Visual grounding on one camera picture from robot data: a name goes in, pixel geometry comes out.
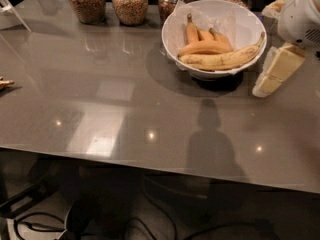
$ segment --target shiny gray surface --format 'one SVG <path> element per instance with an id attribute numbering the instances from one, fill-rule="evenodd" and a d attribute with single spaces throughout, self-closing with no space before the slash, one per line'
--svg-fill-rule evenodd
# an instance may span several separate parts
<path id="1" fill-rule="evenodd" d="M 320 193 L 312 54 L 259 99 L 261 61 L 223 82 L 179 71 L 163 54 L 156 6 L 134 28 L 110 4 L 98 26 L 79 23 L 65 0 L 17 10 L 34 32 L 0 32 L 0 75 L 16 82 L 0 93 L 0 147 Z"/>

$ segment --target dark floor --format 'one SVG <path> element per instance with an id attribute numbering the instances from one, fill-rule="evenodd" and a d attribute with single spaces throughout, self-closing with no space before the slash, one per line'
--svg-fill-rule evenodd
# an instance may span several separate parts
<path id="1" fill-rule="evenodd" d="M 1 156 L 2 177 L 9 197 L 30 185 L 30 168 L 37 159 L 22 154 L 15 157 L 20 159 L 6 160 Z M 58 179 L 55 179 L 59 183 L 57 191 L 8 219 L 10 238 L 1 239 L 19 239 L 13 230 L 13 219 L 45 212 L 65 220 L 74 203 L 81 205 L 72 221 L 79 225 L 86 217 L 92 218 L 84 231 L 94 235 L 81 239 L 320 239 L 319 195 L 73 160 L 59 163 L 63 166 L 51 164 L 46 171 L 46 175 Z M 39 177 L 43 172 L 33 170 L 32 174 Z M 66 227 L 44 215 L 25 221 Z M 3 221 L 0 225 L 4 231 Z M 61 235 L 33 232 L 24 225 L 19 225 L 18 230 L 26 240 L 53 240 Z"/>

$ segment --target white bowl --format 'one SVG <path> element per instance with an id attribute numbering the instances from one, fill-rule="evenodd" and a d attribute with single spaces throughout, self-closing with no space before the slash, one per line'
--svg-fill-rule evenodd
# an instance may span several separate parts
<path id="1" fill-rule="evenodd" d="M 266 43 L 267 35 L 265 35 L 264 41 L 260 47 L 260 52 L 258 55 L 246 63 L 245 65 L 224 71 L 204 71 L 180 62 L 177 58 L 179 52 L 179 45 L 177 42 L 184 42 L 185 45 L 185 25 L 186 25 L 186 15 L 188 12 L 200 12 L 200 14 L 207 15 L 209 18 L 222 17 L 228 12 L 233 10 L 235 16 L 235 31 L 234 31 L 234 47 L 241 48 L 246 45 L 255 44 L 261 32 L 265 32 L 265 27 L 263 26 L 261 20 L 253 14 L 250 10 L 239 6 L 237 4 L 221 1 L 221 0 L 199 0 L 189 4 L 185 4 L 176 8 L 176 10 L 166 19 L 162 28 L 162 42 L 167 51 L 167 55 L 171 57 L 181 70 L 188 71 L 193 77 L 201 80 L 210 80 L 230 75 L 235 75 L 238 72 L 248 68 L 249 66 L 255 64 L 260 56 L 263 54 Z M 183 18 L 184 22 L 181 24 L 176 24 L 177 17 Z M 172 38 L 172 31 L 175 31 L 175 37 Z"/>

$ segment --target bowl rim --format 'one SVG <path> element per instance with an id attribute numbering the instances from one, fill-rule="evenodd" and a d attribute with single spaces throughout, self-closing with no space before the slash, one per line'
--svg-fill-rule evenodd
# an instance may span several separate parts
<path id="1" fill-rule="evenodd" d="M 208 2 L 212 2 L 212 3 L 220 3 L 220 4 L 228 4 L 228 5 L 232 5 L 236 8 L 241 8 L 241 9 L 244 9 L 246 10 L 251 16 L 254 16 L 256 17 L 260 22 L 261 20 L 258 18 L 258 16 L 256 14 L 254 14 L 252 11 L 250 11 L 249 9 L 241 6 L 241 5 L 238 5 L 238 4 L 235 4 L 233 2 L 229 2 L 229 1 L 224 1 L 224 0 L 196 0 L 196 1 L 193 1 L 193 2 L 190 2 L 188 4 L 185 4 L 185 5 L 195 5 L 195 4 L 201 4 L 201 3 L 208 3 Z M 263 25 L 263 23 L 261 22 L 261 26 L 263 28 L 263 31 L 265 32 L 265 37 L 264 37 L 264 40 L 263 40 L 263 43 L 261 45 L 261 48 L 260 48 L 260 52 L 256 55 L 256 57 L 254 59 L 252 59 L 250 62 L 246 63 L 246 64 L 250 64 L 248 66 L 245 66 L 246 64 L 242 65 L 241 67 L 239 68 L 232 68 L 232 69 L 228 69 L 228 70 L 216 70 L 216 71 L 206 71 L 206 70 L 201 70 L 201 69 L 197 69 L 197 68 L 193 68 L 193 67 L 190 67 L 180 61 L 177 60 L 177 58 L 175 56 L 173 56 L 171 54 L 171 52 L 168 50 L 167 46 L 166 46 L 166 43 L 163 41 L 164 40 L 164 29 L 165 29 L 165 26 L 168 24 L 168 21 L 170 20 L 171 17 L 174 17 L 173 15 L 174 13 L 171 13 L 167 19 L 165 20 L 165 22 L 163 23 L 163 26 L 162 26 L 162 30 L 161 30 L 161 39 L 162 39 L 162 43 L 163 43 L 163 46 L 167 52 L 167 56 L 169 55 L 169 57 L 175 61 L 177 67 L 182 70 L 182 71 L 188 71 L 189 74 L 193 75 L 192 74 L 192 71 L 193 72 L 197 72 L 197 73 L 201 73 L 201 74 L 204 74 L 204 75 L 235 75 L 241 71 L 243 71 L 244 69 L 248 68 L 249 66 L 251 65 L 254 65 L 257 60 L 261 57 L 261 55 L 263 54 L 265 48 L 266 48 L 266 44 L 267 44 L 267 38 L 268 38 L 268 35 L 267 35 L 267 31 L 265 29 L 265 26 Z M 183 67 L 185 67 L 185 69 L 182 69 L 181 67 L 179 67 L 178 63 L 180 63 Z"/>

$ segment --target table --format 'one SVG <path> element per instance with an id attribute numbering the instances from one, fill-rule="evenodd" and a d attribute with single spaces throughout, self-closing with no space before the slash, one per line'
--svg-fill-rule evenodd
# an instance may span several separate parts
<path id="1" fill-rule="evenodd" d="M 25 0 L 33 32 L 0 32 L 0 147 L 320 193 L 319 61 L 274 95 L 263 61 L 201 82 L 167 59 L 156 6 L 139 27 L 78 22 L 66 0 Z"/>

